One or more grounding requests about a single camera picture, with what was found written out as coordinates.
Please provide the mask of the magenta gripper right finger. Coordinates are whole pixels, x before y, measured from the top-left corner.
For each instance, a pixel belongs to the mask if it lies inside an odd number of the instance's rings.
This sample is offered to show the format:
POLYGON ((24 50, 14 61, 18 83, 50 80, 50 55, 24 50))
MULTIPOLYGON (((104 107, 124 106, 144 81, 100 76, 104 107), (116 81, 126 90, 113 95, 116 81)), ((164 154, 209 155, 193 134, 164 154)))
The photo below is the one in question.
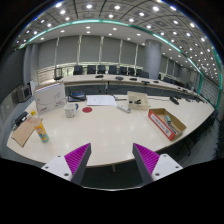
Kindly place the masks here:
POLYGON ((133 144, 132 153, 144 184, 152 183, 182 169, 182 166, 168 154, 159 155, 137 143, 133 144))

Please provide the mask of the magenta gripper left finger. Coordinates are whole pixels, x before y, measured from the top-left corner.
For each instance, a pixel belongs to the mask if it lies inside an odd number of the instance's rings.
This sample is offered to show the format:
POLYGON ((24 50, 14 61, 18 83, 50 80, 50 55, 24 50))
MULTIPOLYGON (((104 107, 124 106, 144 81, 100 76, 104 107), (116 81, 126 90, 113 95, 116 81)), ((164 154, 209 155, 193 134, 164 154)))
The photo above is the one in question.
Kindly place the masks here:
POLYGON ((54 157, 42 169, 80 185, 90 155, 91 144, 87 143, 64 156, 59 155, 54 157))

